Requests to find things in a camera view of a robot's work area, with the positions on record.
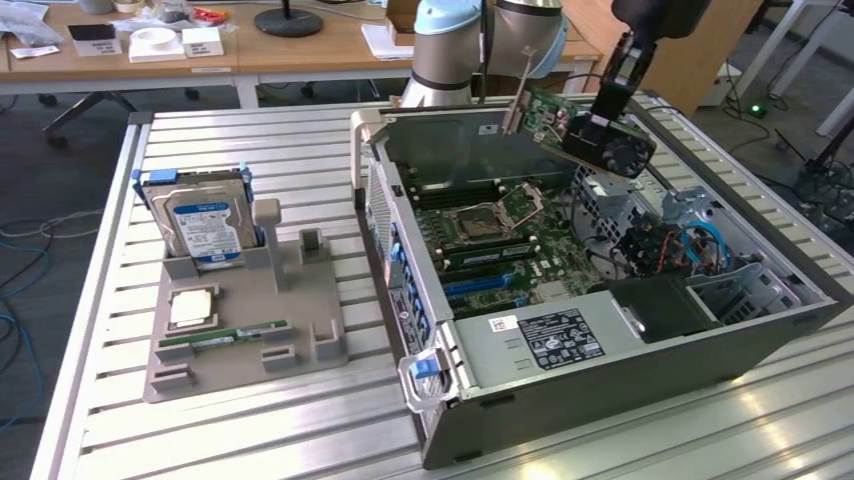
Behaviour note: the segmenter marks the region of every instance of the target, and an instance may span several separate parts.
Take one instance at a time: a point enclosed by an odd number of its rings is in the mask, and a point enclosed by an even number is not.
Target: blue cable
[[[0,242],[0,247],[10,248],[12,250],[20,250],[22,252],[34,252],[44,257],[44,265],[41,266],[41,271],[38,272],[38,275],[36,275],[36,277],[29,282],[26,282],[24,286],[21,286],[17,290],[12,291],[10,293],[4,293],[2,295],[0,295],[2,298],[9,298],[13,295],[17,295],[18,293],[21,293],[29,287],[32,287],[36,284],[36,282],[41,280],[44,275],[48,273],[48,267],[50,266],[50,254],[48,253],[46,250],[42,250],[40,248],[20,247],[17,245],[12,245],[5,242]]]
[[[24,408],[24,410],[14,416],[14,418],[9,419],[2,425],[0,425],[0,433],[5,431],[5,429],[12,426],[12,424],[17,421],[18,418],[25,417],[36,405],[38,405],[38,401],[44,395],[44,381],[41,380],[41,366],[38,365],[38,357],[36,357],[36,351],[32,348],[32,342],[29,341],[29,332],[26,332],[26,328],[17,323],[14,318],[9,315],[0,314],[0,319],[4,320],[10,328],[17,328],[17,334],[21,336],[24,340],[24,347],[26,348],[26,353],[29,354],[29,359],[32,360],[32,366],[36,370],[36,396],[29,402],[29,405]]]
[[[726,250],[726,243],[723,242],[723,237],[720,236],[720,232],[718,231],[718,229],[715,228],[715,226],[711,223],[707,222],[700,222],[700,221],[692,221],[688,222],[684,225],[684,231],[682,232],[682,244],[683,245],[688,245],[688,232],[687,230],[691,228],[699,228],[706,230],[711,236],[715,239],[715,242],[718,242],[718,247],[720,248],[720,251],[723,252],[723,260],[726,261],[726,268],[730,268],[730,255],[727,253]],[[694,262],[700,263],[702,260],[700,258],[696,256],[696,254],[691,251],[691,249],[687,249],[687,254],[688,254],[688,258],[691,260],[694,260]]]

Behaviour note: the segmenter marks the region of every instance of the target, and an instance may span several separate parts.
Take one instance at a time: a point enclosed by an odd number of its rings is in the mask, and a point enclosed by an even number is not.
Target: hard drive
[[[259,245],[252,222],[248,169],[216,172],[154,170],[134,189],[150,211],[169,256],[193,258],[198,270],[241,262],[241,251]]]

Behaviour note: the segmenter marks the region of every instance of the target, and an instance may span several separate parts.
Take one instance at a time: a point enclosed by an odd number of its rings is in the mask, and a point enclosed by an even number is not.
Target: blue pcie slot
[[[495,290],[496,288],[507,288],[512,282],[512,277],[512,273],[505,273],[497,277],[481,278],[461,284],[448,285],[444,287],[444,294],[448,297],[452,297],[453,295],[463,295],[465,293]]]

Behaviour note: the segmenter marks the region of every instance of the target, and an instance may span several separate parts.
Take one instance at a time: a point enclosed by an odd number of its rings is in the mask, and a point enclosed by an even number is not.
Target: hard drive label
[[[237,230],[228,225],[225,202],[174,207],[174,218],[189,256],[201,262],[232,260],[240,254]]]
[[[519,320],[519,329],[543,370],[604,355],[601,345],[576,309]]]

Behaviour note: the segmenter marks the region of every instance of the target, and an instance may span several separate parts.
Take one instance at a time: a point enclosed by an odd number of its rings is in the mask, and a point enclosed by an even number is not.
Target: desk lamp
[[[281,8],[255,15],[255,26],[276,37],[307,37],[323,28],[323,19],[305,10],[292,9],[291,0],[281,0]]]

